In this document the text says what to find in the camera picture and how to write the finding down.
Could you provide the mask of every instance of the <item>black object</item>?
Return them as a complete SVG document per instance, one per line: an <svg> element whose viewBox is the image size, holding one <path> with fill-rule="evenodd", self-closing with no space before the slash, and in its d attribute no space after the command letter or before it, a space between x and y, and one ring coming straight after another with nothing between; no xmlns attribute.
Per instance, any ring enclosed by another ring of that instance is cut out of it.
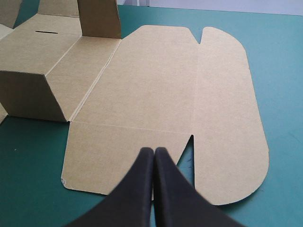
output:
<svg viewBox="0 0 303 227"><path fill-rule="evenodd" d="M196 192L165 148L156 149L153 183L157 227L242 227Z"/></svg>
<svg viewBox="0 0 303 227"><path fill-rule="evenodd" d="M153 150L141 149L119 185L97 206L67 227L149 227Z"/></svg>
<svg viewBox="0 0 303 227"><path fill-rule="evenodd" d="M120 184L67 227L149 227L152 182L157 227L243 227L196 192L165 148L142 148Z"/></svg>

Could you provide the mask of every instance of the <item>teal surface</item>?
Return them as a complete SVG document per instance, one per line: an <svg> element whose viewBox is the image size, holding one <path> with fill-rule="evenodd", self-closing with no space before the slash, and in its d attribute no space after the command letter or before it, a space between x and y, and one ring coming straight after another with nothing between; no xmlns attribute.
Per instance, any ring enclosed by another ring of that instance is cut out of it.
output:
<svg viewBox="0 0 303 227"><path fill-rule="evenodd" d="M40 0L23 0L20 6L19 14L17 16L14 28L27 21L35 15L39 8Z"/></svg>
<svg viewBox="0 0 303 227"><path fill-rule="evenodd" d="M200 41L203 27L214 26L243 44L270 167L254 194L221 209L249 227L302 226L303 17L131 6L119 13L123 37L142 25L169 25L188 27ZM61 226L103 199L61 184L68 127L13 117L1 124L0 226ZM190 142L179 163L189 181L192 150Z"/></svg>

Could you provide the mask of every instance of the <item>cardboard edge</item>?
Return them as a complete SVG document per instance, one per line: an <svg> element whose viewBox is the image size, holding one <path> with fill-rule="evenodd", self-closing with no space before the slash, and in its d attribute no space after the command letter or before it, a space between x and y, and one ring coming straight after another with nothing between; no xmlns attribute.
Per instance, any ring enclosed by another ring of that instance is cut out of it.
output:
<svg viewBox="0 0 303 227"><path fill-rule="evenodd" d="M198 41L196 40L194 34L192 33L192 31L188 27L185 27L185 26L166 26L166 25L142 25L142 26L139 26L134 31L132 31L130 34L128 34L127 36L125 36L124 38L122 38L122 40L124 40L125 38L129 37L130 35L132 35L136 31L140 31L140 30L144 29L145 27L173 27L173 28L181 28L181 29L184 29L184 32L191 34L191 39L193 39L195 41L195 44L199 44Z"/></svg>

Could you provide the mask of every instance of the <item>cardboard panel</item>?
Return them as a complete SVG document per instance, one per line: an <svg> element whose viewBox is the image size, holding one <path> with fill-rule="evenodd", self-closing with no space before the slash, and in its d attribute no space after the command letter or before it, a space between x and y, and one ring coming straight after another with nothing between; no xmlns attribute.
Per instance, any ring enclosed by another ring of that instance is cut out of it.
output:
<svg viewBox="0 0 303 227"><path fill-rule="evenodd" d="M13 28L22 0L0 0L0 24Z"/></svg>
<svg viewBox="0 0 303 227"><path fill-rule="evenodd" d="M32 19L37 21L41 17L53 16L31 18L25 26L21 25L0 41L0 70L46 74L79 39L79 35L74 34L28 30Z"/></svg>
<svg viewBox="0 0 303 227"><path fill-rule="evenodd" d="M78 17L77 0L40 0L39 14Z"/></svg>
<svg viewBox="0 0 303 227"><path fill-rule="evenodd" d="M0 103L12 116L65 121L41 74L0 71Z"/></svg>
<svg viewBox="0 0 303 227"><path fill-rule="evenodd" d="M6 113L5 109L3 108L3 106L0 103L0 123L4 120L6 115L7 115L7 113Z"/></svg>
<svg viewBox="0 0 303 227"><path fill-rule="evenodd" d="M118 39L83 36L47 75L67 120L84 102L119 43Z"/></svg>
<svg viewBox="0 0 303 227"><path fill-rule="evenodd" d="M72 122L64 158L66 188L109 194L136 159L142 145L182 154L190 134Z"/></svg>
<svg viewBox="0 0 303 227"><path fill-rule="evenodd" d="M139 28L122 40L75 121L190 132L197 51L187 28Z"/></svg>
<svg viewBox="0 0 303 227"><path fill-rule="evenodd" d="M121 38L116 0L78 0L78 6L83 35Z"/></svg>
<svg viewBox="0 0 303 227"><path fill-rule="evenodd" d="M79 18L60 17L50 15L36 14L15 30L53 32L62 34L81 35L81 26Z"/></svg>
<svg viewBox="0 0 303 227"><path fill-rule="evenodd" d="M205 28L197 78L196 189L212 204L239 201L262 184L269 162L243 46L223 31Z"/></svg>
<svg viewBox="0 0 303 227"><path fill-rule="evenodd" d="M191 136L197 54L183 27L143 26L122 40L71 124L65 187L109 193L141 147L165 146L178 161Z"/></svg>

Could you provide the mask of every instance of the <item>flat cardboard blank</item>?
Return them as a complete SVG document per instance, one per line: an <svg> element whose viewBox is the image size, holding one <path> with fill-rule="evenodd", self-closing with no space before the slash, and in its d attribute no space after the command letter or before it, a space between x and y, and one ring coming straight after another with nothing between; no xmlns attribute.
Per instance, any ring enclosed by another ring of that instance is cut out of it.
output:
<svg viewBox="0 0 303 227"><path fill-rule="evenodd" d="M194 135L197 190L213 204L262 183L268 148L247 57L230 35L143 26L123 39L71 123L65 187L108 194L141 147L167 147L175 163Z"/></svg>

